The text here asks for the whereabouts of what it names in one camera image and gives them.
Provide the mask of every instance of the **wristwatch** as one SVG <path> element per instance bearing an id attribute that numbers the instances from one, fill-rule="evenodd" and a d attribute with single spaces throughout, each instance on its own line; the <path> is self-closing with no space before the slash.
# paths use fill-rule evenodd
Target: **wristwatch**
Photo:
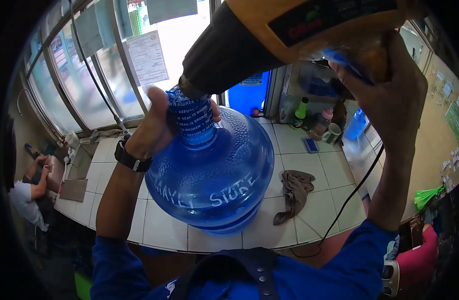
<path id="1" fill-rule="evenodd" d="M 150 157 L 145 161 L 141 161 L 139 159 L 135 159 L 128 152 L 126 152 L 124 145 L 126 145 L 126 142 L 130 136 L 130 134 L 125 135 L 119 140 L 118 145 L 116 146 L 116 151 L 114 152 L 114 157 L 116 160 L 118 160 L 119 163 L 127 166 L 133 171 L 145 173 L 149 170 L 153 159 Z"/>

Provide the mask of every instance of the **bottle cap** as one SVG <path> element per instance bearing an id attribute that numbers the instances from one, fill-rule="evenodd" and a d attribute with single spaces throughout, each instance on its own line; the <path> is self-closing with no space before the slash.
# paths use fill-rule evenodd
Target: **bottle cap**
<path id="1" fill-rule="evenodd" d="M 333 109 L 328 107 L 322 111 L 322 116 L 325 119 L 331 120 L 333 118 Z"/>

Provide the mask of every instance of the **white mug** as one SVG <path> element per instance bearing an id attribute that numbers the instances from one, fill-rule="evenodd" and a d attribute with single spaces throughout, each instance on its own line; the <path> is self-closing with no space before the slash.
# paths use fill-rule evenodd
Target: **white mug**
<path id="1" fill-rule="evenodd" d="M 338 139 L 338 136 L 341 135 L 341 128 L 336 123 L 331 123 L 328 126 L 328 131 L 323 133 L 321 139 L 327 144 L 334 144 Z"/>

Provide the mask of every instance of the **pink bottle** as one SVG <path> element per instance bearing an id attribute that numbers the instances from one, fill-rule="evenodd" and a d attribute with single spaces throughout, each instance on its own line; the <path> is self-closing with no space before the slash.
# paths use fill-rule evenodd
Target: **pink bottle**
<path id="1" fill-rule="evenodd" d="M 315 141 L 321 141 L 322 134 L 328 129 L 329 124 L 331 124 L 331 119 L 333 118 L 333 109 L 326 108 L 319 115 L 315 125 L 311 128 L 309 136 L 312 137 Z"/>

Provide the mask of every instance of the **power cord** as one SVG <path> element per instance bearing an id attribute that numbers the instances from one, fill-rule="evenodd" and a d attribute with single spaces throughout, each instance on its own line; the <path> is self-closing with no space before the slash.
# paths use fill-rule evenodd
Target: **power cord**
<path id="1" fill-rule="evenodd" d="M 376 159 L 373 161 L 373 164 L 371 165 L 370 169 L 368 170 L 368 172 L 366 172 L 366 175 L 363 177 L 363 179 L 361 180 L 361 182 L 358 184 L 358 186 L 354 189 L 354 191 L 348 196 L 348 198 L 346 199 L 346 201 L 343 203 L 343 206 L 341 207 L 341 209 L 339 210 L 339 213 L 338 215 L 336 216 L 336 218 L 334 219 L 333 221 L 333 224 L 331 224 L 331 226 L 329 226 L 329 229 L 328 231 L 326 231 L 326 234 L 324 235 L 324 237 L 322 238 L 322 240 L 319 242 L 319 244 L 317 245 L 318 247 L 318 252 L 316 254 L 313 254 L 313 255 L 308 255 L 308 256 L 299 256 L 297 255 L 296 253 L 294 253 L 293 249 L 290 248 L 291 252 L 293 253 L 294 256 L 296 257 L 299 257 L 299 258 L 308 258 L 308 257 L 313 257 L 313 256 L 316 256 L 318 254 L 321 253 L 321 244 L 322 242 L 324 242 L 324 240 L 326 239 L 326 237 L 328 236 L 329 234 L 329 231 L 331 230 L 331 228 L 333 228 L 333 226 L 336 224 L 336 221 L 338 220 L 339 216 L 341 215 L 341 213 L 343 212 L 343 209 L 345 208 L 346 204 L 349 202 L 349 200 L 353 197 L 353 195 L 359 190 L 359 188 L 361 187 L 361 185 L 363 185 L 363 183 L 366 181 L 366 178 L 368 178 L 368 176 L 370 176 L 370 173 L 371 171 L 373 171 L 374 169 L 374 166 L 376 165 L 376 163 L 378 162 L 378 159 L 380 158 L 381 154 L 382 154 L 382 151 L 384 150 L 384 145 L 381 145 L 381 149 L 378 153 L 378 155 L 376 156 Z"/>

